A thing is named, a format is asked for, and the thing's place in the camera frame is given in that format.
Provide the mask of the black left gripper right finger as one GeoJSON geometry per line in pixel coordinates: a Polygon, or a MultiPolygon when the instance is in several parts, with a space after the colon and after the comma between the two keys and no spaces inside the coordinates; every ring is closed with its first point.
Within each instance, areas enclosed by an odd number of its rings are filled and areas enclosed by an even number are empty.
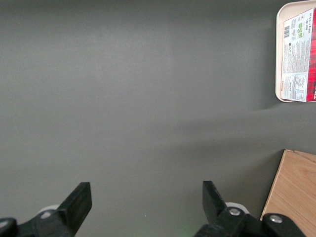
{"type": "Polygon", "coordinates": [[[196,237],[304,237],[305,234],[289,217],[268,213],[261,220],[244,209],[228,206],[212,181],[202,183],[202,206],[208,224],[196,237]]]}

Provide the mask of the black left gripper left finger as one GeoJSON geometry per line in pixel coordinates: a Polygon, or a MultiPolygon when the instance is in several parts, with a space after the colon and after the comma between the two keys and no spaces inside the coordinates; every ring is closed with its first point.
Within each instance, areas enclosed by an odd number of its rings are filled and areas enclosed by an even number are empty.
{"type": "Polygon", "coordinates": [[[74,237],[92,208],[91,185],[81,182],[60,205],[43,208],[29,221],[18,224],[1,218],[2,237],[74,237]]]}

